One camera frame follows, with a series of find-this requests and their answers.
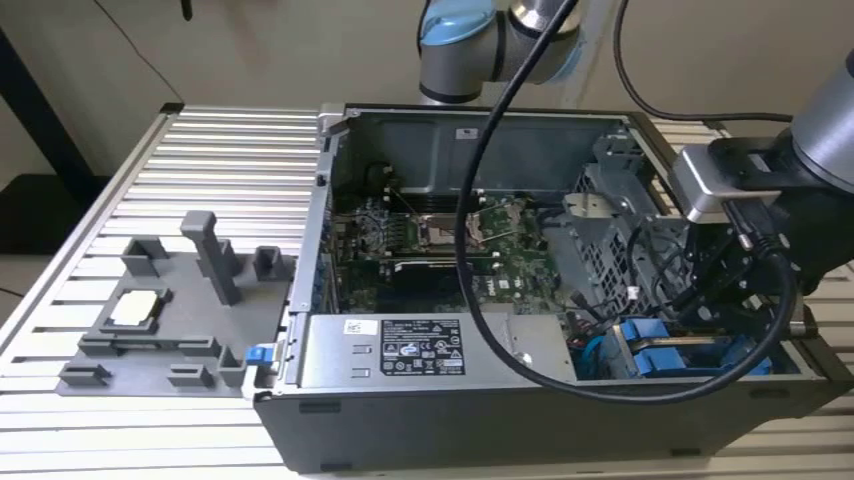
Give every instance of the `blue latch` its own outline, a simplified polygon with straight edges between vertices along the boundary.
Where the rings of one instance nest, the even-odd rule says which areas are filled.
[[[245,350],[245,364],[268,367],[272,365],[273,348],[253,346]]]

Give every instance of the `power supply label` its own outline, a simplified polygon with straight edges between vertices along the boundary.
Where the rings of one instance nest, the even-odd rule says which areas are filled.
[[[384,375],[464,375],[459,320],[382,320]]]

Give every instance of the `sticker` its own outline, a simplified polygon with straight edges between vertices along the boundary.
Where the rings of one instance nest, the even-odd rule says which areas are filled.
[[[384,375],[464,375],[459,320],[382,320]]]
[[[344,335],[376,335],[376,320],[348,318],[344,320]]]
[[[456,139],[457,140],[476,140],[477,139],[477,129],[476,128],[457,128],[456,129]]]

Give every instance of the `white component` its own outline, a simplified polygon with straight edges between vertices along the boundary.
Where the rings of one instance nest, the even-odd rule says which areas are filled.
[[[636,302],[637,298],[640,298],[640,287],[629,285],[625,289],[625,295],[628,296],[628,300]]]
[[[148,317],[157,304],[157,292],[153,290],[133,290],[121,294],[112,309],[109,319],[116,325],[137,326]]]
[[[377,330],[378,322],[376,320],[357,318],[344,320],[344,335],[376,335]]]

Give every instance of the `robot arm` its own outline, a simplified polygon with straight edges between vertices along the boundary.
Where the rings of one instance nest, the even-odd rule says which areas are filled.
[[[420,91],[424,103],[464,104],[484,82],[507,81],[560,5],[559,0],[513,0],[505,12],[492,0],[436,0],[420,25]],[[565,20],[528,82],[561,80],[583,46],[581,9]]]

